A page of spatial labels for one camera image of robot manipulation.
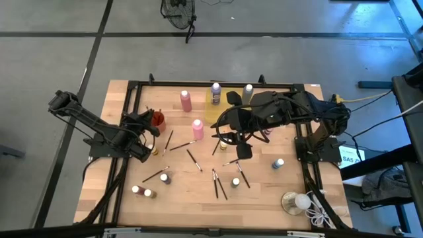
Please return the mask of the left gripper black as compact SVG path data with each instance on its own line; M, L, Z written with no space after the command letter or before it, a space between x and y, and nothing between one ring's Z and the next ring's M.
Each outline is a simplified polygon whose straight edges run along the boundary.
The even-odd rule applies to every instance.
M125 129L135 132L139 136L148 131L152 136L159 137L159 129L151 125L152 118L153 110L146 110L141 114L135 112L124 113L124 127Z

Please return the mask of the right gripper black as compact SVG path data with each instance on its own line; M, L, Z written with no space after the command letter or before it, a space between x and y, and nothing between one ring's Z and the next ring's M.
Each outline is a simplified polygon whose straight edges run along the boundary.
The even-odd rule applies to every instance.
M270 140L259 124L258 118L247 106L242 106L242 98L236 91L226 93L227 103L232 107L226 109L218 116L216 123L211 125L215 129L214 138L219 138L225 143L239 143L236 146L239 160L252 158L252 146L247 141L254 137L264 143Z

